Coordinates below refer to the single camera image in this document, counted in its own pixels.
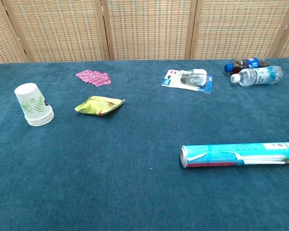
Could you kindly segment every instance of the bottle label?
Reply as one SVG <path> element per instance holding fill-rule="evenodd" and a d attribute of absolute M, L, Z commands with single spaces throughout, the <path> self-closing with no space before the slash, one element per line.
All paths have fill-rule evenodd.
<path fill-rule="evenodd" d="M 271 66 L 255 68 L 257 72 L 257 78 L 254 84 L 272 83 L 275 80 L 276 72 Z"/>
<path fill-rule="evenodd" d="M 246 59 L 248 63 L 248 68 L 258 68 L 259 67 L 259 60 L 256 58 L 248 58 Z"/>

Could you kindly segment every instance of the paper cup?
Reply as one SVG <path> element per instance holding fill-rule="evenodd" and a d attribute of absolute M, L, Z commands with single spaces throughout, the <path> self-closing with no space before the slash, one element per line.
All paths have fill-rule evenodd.
<path fill-rule="evenodd" d="M 53 109 L 35 83 L 20 85 L 14 93 L 30 125 L 41 126 L 53 119 Z"/>

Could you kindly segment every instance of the soda bottle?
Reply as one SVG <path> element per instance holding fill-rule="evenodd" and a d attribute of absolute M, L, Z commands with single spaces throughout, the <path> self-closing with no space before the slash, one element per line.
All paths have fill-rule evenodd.
<path fill-rule="evenodd" d="M 280 66 L 267 66 L 262 68 L 246 68 L 238 74 L 231 75 L 231 82 L 239 83 L 242 86 L 255 84 L 273 84 L 277 83 L 283 77 Z"/>
<path fill-rule="evenodd" d="M 248 58 L 248 59 L 237 59 L 231 64 L 225 65 L 225 72 L 238 73 L 244 68 L 258 68 L 269 66 L 270 63 L 266 59 Z"/>

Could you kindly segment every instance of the blue bottle cap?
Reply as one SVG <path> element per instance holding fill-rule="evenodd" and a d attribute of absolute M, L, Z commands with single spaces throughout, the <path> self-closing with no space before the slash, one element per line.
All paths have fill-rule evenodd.
<path fill-rule="evenodd" d="M 225 72 L 232 72 L 233 71 L 232 64 L 226 64 L 224 70 Z"/>

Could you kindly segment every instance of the white bottle cap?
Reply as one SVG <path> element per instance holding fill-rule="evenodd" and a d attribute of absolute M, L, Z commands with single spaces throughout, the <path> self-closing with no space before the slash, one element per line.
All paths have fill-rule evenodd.
<path fill-rule="evenodd" d="M 231 75 L 231 82 L 233 83 L 239 83 L 241 81 L 240 74 L 233 74 Z"/>

